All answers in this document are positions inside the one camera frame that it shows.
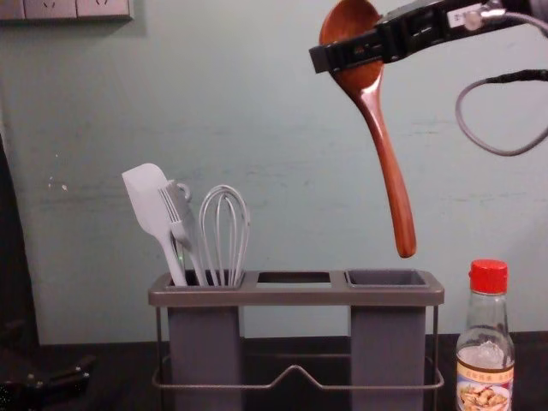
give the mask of spoon handle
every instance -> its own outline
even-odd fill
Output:
[[[402,172],[398,166],[396,155],[390,143],[390,136],[384,124],[383,113],[377,88],[378,83],[361,91],[356,104],[365,117],[371,131],[373,142],[377,148],[378,159],[383,171],[384,184],[390,203],[392,224],[396,248],[400,257],[414,255],[417,241],[414,235],[413,213],[409,204],[408,192],[405,188]]]

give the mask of painted wall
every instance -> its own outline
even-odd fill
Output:
[[[458,332],[470,260],[505,259],[510,326],[548,329],[548,145],[496,158],[453,114],[468,83],[546,67],[545,39],[517,27],[386,67],[384,113],[419,242],[401,260],[370,134],[308,56],[334,3],[136,0],[126,25],[0,29],[3,119],[43,343],[153,339],[146,291],[167,266],[120,177],[144,162],[195,199],[221,182],[242,191],[249,269],[428,270],[446,288],[441,331]],[[470,96],[466,115],[512,147],[546,126],[547,108],[544,85],[492,86]],[[347,331],[344,308],[260,311],[246,312],[249,336]]]

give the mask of black table surface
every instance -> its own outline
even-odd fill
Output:
[[[548,409],[548,332],[516,333],[515,388],[513,411]],[[439,339],[439,369],[445,386],[439,391],[438,410],[455,409],[455,335]],[[276,338],[246,340],[245,352],[254,354],[348,352],[344,337]],[[46,346],[33,353],[30,361],[44,371],[54,371],[74,364],[86,354],[98,357],[87,393],[79,399],[46,408],[47,411],[159,411],[158,392],[152,387],[152,373],[158,364],[156,343],[122,343],[98,345]],[[318,363],[304,360],[305,367],[325,384],[337,384],[348,378],[348,359],[343,356]],[[26,361],[13,366],[26,366]],[[245,360],[244,370],[261,384],[270,382],[273,370],[287,364],[274,364],[268,355],[253,354]],[[334,411],[348,408],[344,393],[314,396],[314,388],[300,375],[290,376],[268,396],[251,395],[246,411],[307,410]]]

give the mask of wall socket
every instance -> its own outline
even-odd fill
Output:
[[[25,0],[28,20],[75,19],[75,0]]]
[[[0,0],[0,21],[22,20],[24,18],[23,0]]]
[[[131,18],[129,0],[76,0],[78,17]]]

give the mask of gray utensil holder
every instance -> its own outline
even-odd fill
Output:
[[[303,286],[307,283],[325,287]],[[437,341],[443,302],[442,285],[432,274],[415,270],[248,271],[234,288],[175,287],[164,275],[149,290],[158,327],[154,384],[160,392],[175,393],[176,411],[243,411],[246,390],[270,390],[293,372],[319,390],[350,392],[352,411],[422,411],[426,390],[434,396],[435,409],[436,390],[444,383]],[[242,376],[238,307],[275,305],[350,306],[351,385],[322,384],[298,363],[269,384],[253,384]],[[431,384],[424,378],[426,307],[434,309]],[[171,384],[162,380],[162,308],[168,310]]]

